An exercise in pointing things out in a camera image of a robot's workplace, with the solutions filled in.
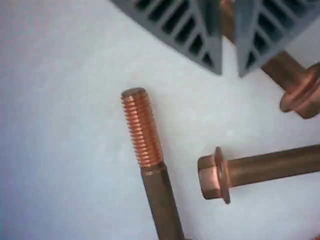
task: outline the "copper-plated bolt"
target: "copper-plated bolt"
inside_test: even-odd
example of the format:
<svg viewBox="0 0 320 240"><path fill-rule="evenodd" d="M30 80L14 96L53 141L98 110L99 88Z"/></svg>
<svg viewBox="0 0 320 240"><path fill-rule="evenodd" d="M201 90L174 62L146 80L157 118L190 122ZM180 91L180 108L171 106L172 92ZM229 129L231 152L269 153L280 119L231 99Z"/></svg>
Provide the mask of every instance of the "copper-plated bolt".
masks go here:
<svg viewBox="0 0 320 240"><path fill-rule="evenodd" d="M223 34L234 43L234 4L230 0L222 0L220 9ZM283 51L261 69L285 90L280 102L283 112L293 110L304 119L314 117L320 112L320 63L305 69Z"/></svg>
<svg viewBox="0 0 320 240"><path fill-rule="evenodd" d="M158 238L185 240L148 94L132 88L121 100Z"/></svg>
<svg viewBox="0 0 320 240"><path fill-rule="evenodd" d="M230 203L229 188L320 171L320 145L225 161L221 148L198 160L205 199Z"/></svg>

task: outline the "gray ribbed plastic part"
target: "gray ribbed plastic part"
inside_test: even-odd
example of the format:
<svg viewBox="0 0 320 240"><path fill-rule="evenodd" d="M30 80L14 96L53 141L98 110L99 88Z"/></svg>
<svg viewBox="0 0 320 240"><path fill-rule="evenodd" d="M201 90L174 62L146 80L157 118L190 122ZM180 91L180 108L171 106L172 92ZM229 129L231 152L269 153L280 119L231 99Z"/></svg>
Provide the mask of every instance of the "gray ribbed plastic part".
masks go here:
<svg viewBox="0 0 320 240"><path fill-rule="evenodd" d="M239 76L264 65L319 15L319 0L236 0Z"/></svg>
<svg viewBox="0 0 320 240"><path fill-rule="evenodd" d="M222 73L220 0L111 0L189 59Z"/></svg>

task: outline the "bolt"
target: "bolt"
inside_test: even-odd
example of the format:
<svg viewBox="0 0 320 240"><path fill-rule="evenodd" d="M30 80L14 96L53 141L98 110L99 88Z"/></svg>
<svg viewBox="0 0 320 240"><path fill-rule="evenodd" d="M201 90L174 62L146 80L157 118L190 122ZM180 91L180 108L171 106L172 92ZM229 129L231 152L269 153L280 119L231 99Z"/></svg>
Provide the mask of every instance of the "bolt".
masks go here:
<svg viewBox="0 0 320 240"><path fill-rule="evenodd" d="M121 100L158 238L185 240L148 94L132 88Z"/></svg>
<svg viewBox="0 0 320 240"><path fill-rule="evenodd" d="M234 4L230 0L222 0L220 9L223 35L235 43ZM286 92L280 101L281 111L293 110L304 119L312 118L320 112L320 63L305 69L283 51L261 69Z"/></svg>
<svg viewBox="0 0 320 240"><path fill-rule="evenodd" d="M205 199L223 198L229 188L320 171L320 145L225 161L221 148L198 160L198 176Z"/></svg>

